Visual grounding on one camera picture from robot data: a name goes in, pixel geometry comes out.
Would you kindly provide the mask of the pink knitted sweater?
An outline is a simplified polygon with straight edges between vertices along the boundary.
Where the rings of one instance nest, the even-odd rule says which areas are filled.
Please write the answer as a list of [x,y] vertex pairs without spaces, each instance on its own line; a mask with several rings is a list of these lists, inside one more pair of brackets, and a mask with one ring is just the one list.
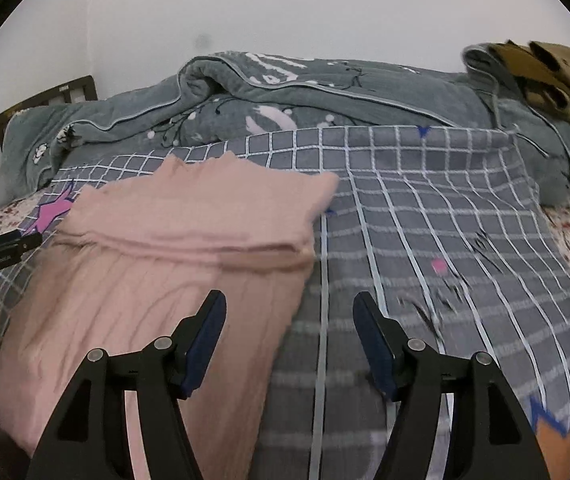
[[338,183],[229,153],[169,156],[149,176],[85,186],[11,311],[1,428],[34,452],[90,350],[138,351],[218,289],[227,319],[181,412],[204,477],[246,478],[275,354],[314,266],[314,221]]

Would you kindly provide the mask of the grey-green fleece blanket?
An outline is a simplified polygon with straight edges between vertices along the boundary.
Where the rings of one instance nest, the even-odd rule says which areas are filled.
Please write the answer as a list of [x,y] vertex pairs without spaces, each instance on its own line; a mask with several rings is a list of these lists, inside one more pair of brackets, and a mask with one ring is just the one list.
[[192,58],[152,86],[105,100],[29,107],[5,128],[0,206],[45,188],[63,166],[272,131],[340,126],[512,133],[541,202],[570,195],[570,125],[519,95],[478,47],[463,73],[361,60],[227,51]]

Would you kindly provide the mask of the brown camouflage garment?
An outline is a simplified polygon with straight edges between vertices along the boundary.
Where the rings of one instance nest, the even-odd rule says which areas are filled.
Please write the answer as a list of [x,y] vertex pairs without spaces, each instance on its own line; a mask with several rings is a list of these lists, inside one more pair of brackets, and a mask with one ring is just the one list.
[[570,122],[570,47],[530,41],[527,46],[507,41],[490,44],[521,94],[533,107]]

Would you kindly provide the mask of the grey checked bed sheet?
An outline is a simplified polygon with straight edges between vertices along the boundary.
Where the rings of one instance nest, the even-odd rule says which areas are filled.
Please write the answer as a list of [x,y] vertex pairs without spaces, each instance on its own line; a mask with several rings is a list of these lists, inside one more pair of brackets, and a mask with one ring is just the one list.
[[26,226],[48,226],[42,245],[0,273],[4,335],[38,255],[85,186],[149,176],[169,156],[195,164],[229,153],[339,180],[314,221],[314,266],[275,354],[244,479],[374,477],[398,410],[369,378],[352,320],[359,292],[437,352],[489,353],[549,477],[570,478],[570,270],[516,140],[502,131],[313,128],[61,169],[42,203],[62,212],[34,211]]

